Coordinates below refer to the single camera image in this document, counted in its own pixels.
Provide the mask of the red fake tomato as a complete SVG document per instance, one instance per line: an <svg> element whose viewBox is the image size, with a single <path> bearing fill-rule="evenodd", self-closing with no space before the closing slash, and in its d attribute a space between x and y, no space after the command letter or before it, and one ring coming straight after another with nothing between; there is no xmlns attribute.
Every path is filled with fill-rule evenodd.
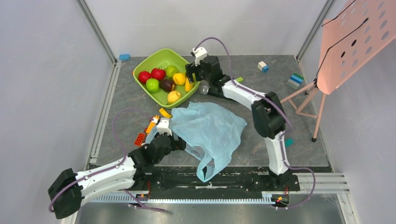
<svg viewBox="0 0 396 224"><path fill-rule="evenodd" d="M151 76L152 76L152 78L154 78L158 81L162 81L166 77L166 72L165 72L165 70L160 69L160 68L153 68L151 71Z"/></svg>

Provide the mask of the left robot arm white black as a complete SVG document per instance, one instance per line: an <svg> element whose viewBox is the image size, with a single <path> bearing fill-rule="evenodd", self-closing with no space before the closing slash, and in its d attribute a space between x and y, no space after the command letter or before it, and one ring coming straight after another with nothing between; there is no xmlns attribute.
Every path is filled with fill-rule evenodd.
<svg viewBox="0 0 396 224"><path fill-rule="evenodd" d="M141 190L147 184L147 169L172 151L185 148L186 142L177 135L156 134L150 143L143 144L115 162L80 172L66 169L48 189L49 212L54 213L56 219L63 219L92 199L107 193L131 187Z"/></svg>

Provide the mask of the yellow green fake mango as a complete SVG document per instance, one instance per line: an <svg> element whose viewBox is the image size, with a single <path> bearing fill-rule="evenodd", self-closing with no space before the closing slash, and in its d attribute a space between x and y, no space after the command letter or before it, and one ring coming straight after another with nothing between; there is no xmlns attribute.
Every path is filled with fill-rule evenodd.
<svg viewBox="0 0 396 224"><path fill-rule="evenodd" d="M177 67L174 66L174 65L169 65L169 66L165 69L165 72L166 72L166 77L167 77L167 78L173 78L173 76L174 76L176 73L178 73L178 69L177 69Z"/></svg>

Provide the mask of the light blue printed plastic bag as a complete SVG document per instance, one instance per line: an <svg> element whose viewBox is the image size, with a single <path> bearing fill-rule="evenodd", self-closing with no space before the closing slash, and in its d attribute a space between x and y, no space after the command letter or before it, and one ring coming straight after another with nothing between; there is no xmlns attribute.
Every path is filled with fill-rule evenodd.
<svg viewBox="0 0 396 224"><path fill-rule="evenodd" d="M211 102L190 102L171 110L170 130L186 142L185 151L200 161L197 177L211 180L232 160L246 121Z"/></svg>

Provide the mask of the yellow fake pear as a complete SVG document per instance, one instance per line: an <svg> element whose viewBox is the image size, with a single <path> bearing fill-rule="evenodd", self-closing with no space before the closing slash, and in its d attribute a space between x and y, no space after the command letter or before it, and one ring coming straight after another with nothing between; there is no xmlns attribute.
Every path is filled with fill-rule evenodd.
<svg viewBox="0 0 396 224"><path fill-rule="evenodd" d="M176 85L182 86L186 82L186 75L184 73L175 73L172 80Z"/></svg>

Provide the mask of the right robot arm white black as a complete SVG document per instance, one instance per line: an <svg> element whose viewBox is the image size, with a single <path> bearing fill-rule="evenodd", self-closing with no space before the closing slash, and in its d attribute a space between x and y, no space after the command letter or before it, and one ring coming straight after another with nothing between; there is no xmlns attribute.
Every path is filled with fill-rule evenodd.
<svg viewBox="0 0 396 224"><path fill-rule="evenodd" d="M274 92L262 93L245 87L223 73L216 56L185 66L189 81L206 81L209 92L219 98L231 99L250 109L257 133L266 143L269 155L269 183L275 190L284 189L292 176L285 152L284 135L287 117Z"/></svg>

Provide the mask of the yellow fake banana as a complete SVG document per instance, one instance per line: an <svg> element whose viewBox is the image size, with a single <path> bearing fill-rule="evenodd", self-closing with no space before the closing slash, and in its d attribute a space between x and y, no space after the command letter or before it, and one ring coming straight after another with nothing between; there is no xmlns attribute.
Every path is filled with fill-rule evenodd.
<svg viewBox="0 0 396 224"><path fill-rule="evenodd" d="M190 92L194 88L195 82L190 82L188 78L186 78L184 83L185 92Z"/></svg>

